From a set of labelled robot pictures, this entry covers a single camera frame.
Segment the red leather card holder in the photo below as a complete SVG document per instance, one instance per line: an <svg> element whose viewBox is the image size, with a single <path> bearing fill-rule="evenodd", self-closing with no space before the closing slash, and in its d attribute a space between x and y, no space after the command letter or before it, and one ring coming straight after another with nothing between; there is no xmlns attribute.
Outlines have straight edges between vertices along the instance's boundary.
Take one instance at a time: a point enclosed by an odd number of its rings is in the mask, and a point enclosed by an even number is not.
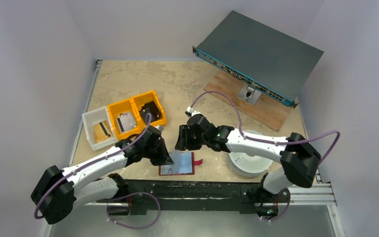
<svg viewBox="0 0 379 237"><path fill-rule="evenodd" d="M170 153L174 164L161 165L158 170L159 176L194 175L195 167L203 164L203 159L196 160L194 152Z"/></svg>

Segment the gold card with black stripe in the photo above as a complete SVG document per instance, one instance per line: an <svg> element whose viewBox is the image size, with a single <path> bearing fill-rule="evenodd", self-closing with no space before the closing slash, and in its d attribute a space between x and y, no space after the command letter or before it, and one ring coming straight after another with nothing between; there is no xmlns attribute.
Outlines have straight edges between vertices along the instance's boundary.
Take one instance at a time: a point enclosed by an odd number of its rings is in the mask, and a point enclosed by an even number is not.
<svg viewBox="0 0 379 237"><path fill-rule="evenodd" d="M96 143L101 143L113 138L113 134L107 120L100 121L93 125L93 133Z"/></svg>

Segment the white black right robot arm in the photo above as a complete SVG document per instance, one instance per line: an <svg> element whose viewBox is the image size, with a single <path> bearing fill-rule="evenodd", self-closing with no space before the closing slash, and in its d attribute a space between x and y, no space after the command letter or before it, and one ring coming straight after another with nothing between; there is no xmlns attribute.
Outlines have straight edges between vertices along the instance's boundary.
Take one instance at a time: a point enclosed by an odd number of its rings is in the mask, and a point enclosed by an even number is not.
<svg viewBox="0 0 379 237"><path fill-rule="evenodd" d="M215 152L245 153L281 164L281 168L268 173L257 188L259 198L264 201L292 185L310 188L321 161L321 155L298 133L289 137L241 135L232 126L214 126L205 116L197 114L180 125L175 149L195 151L203 146Z"/></svg>

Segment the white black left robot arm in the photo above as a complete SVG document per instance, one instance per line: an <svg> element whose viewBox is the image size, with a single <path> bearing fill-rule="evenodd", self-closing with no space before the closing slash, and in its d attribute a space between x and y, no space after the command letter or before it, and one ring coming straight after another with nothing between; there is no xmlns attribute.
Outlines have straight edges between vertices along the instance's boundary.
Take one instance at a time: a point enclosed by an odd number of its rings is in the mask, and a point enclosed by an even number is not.
<svg viewBox="0 0 379 237"><path fill-rule="evenodd" d="M153 166L173 164L160 126L149 125L140 134L118 141L83 163L65 168L55 165L47 168L31 194L36 206L34 218L44 218L52 225L86 203L101 199L125 200L127 188L118 182L118 176L103 176L140 162L143 158L149 159Z"/></svg>

